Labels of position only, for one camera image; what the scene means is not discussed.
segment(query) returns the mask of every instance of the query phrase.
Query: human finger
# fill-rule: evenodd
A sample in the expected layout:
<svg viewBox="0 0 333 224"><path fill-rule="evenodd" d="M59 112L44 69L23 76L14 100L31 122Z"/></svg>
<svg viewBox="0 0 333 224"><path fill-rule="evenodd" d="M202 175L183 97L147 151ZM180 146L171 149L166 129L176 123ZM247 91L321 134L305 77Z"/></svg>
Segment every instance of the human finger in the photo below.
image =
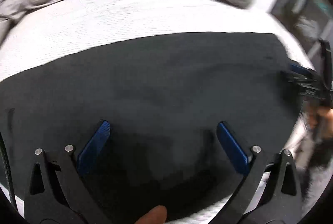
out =
<svg viewBox="0 0 333 224"><path fill-rule="evenodd" d="M167 220L166 215L167 209L162 205L158 205L139 218L135 224L163 224Z"/></svg>
<svg viewBox="0 0 333 224"><path fill-rule="evenodd" d="M326 129L322 133L323 138L332 138L333 137L333 109L326 107L319 107L317 113L324 117L327 121Z"/></svg>
<svg viewBox="0 0 333 224"><path fill-rule="evenodd" d="M312 105L307 104L306 113L307 113L307 123L309 127L313 129L317 125L316 110Z"/></svg>

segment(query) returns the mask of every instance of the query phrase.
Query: bed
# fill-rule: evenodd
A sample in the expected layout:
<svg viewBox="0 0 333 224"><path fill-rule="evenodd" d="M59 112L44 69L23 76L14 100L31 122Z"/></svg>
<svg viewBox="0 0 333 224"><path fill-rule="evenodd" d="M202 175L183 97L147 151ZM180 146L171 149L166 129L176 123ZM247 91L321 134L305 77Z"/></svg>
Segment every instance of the bed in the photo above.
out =
<svg viewBox="0 0 333 224"><path fill-rule="evenodd" d="M274 17L256 8L240 10L216 0L64 0L29 13L12 28L0 47L0 81L99 45L204 31L273 33L290 59L313 68L299 42ZM304 122L299 119L285 147L294 152L305 134ZM173 223L208 223L228 198ZM23 215L24 202L19 198L17 202ZM248 210L256 202L254 199Z"/></svg>

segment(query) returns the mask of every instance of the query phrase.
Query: blue finger pad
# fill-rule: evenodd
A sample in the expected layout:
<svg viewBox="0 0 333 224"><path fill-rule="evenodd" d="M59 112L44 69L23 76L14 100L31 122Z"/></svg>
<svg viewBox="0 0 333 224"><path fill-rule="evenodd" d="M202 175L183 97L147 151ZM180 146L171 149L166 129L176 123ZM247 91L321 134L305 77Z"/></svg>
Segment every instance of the blue finger pad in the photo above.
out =
<svg viewBox="0 0 333 224"><path fill-rule="evenodd" d="M249 159L222 122L217 125L216 135L235 170L244 176L248 175Z"/></svg>
<svg viewBox="0 0 333 224"><path fill-rule="evenodd" d="M110 130L110 123L103 121L102 125L79 154L76 162L76 170L80 176L88 174L94 167L99 153L110 137Z"/></svg>
<svg viewBox="0 0 333 224"><path fill-rule="evenodd" d="M293 72L298 73L300 75L309 76L309 74L310 74L309 69L296 65L296 64L293 64L293 63L290 64L290 69Z"/></svg>

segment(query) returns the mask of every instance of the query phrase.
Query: metal screw head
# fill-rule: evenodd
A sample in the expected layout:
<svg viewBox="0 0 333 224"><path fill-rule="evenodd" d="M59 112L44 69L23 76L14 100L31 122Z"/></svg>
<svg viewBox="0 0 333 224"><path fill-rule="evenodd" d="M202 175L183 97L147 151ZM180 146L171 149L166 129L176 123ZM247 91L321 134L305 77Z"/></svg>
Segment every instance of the metal screw head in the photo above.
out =
<svg viewBox="0 0 333 224"><path fill-rule="evenodd" d="M258 146L258 145L254 145L254 146L252 147L252 150L253 150L254 152L256 152L256 153L260 153L260 152L261 152L261 147Z"/></svg>
<svg viewBox="0 0 333 224"><path fill-rule="evenodd" d="M40 155L42 153L42 149L38 148L37 150L35 150L35 155Z"/></svg>
<svg viewBox="0 0 333 224"><path fill-rule="evenodd" d="M291 152L290 152L289 150L284 150L284 154L285 154L286 156L291 156Z"/></svg>
<svg viewBox="0 0 333 224"><path fill-rule="evenodd" d="M73 146L73 145L67 145L67 146L65 147L65 151L66 151L66 152L71 152L72 150L74 150L74 146Z"/></svg>

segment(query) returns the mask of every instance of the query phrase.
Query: black tool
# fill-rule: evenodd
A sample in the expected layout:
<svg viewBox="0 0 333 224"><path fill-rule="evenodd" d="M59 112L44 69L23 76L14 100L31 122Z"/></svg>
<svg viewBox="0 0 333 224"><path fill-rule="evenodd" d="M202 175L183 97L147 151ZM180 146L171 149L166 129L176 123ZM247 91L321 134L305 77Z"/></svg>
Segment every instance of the black tool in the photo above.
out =
<svg viewBox="0 0 333 224"><path fill-rule="evenodd" d="M299 95L304 96L314 110L318 106L333 108L330 43L322 39L319 39L319 42L321 44L322 74L297 64L291 64L290 71L283 72L288 82L297 87ZM313 130L314 141L320 141L320 136L326 130L326 125L325 119L317 116L317 125Z"/></svg>
<svg viewBox="0 0 333 224"><path fill-rule="evenodd" d="M301 196L291 153L285 150L274 154L258 145L249 146L225 121L218 124L216 133L244 179L210 223L266 224L281 220L284 224L296 224L301 217ZM36 150L24 206L25 218L30 224L111 223L81 181L72 157L74 150L72 145L61 152ZM271 175L259 205L244 215L267 171Z"/></svg>

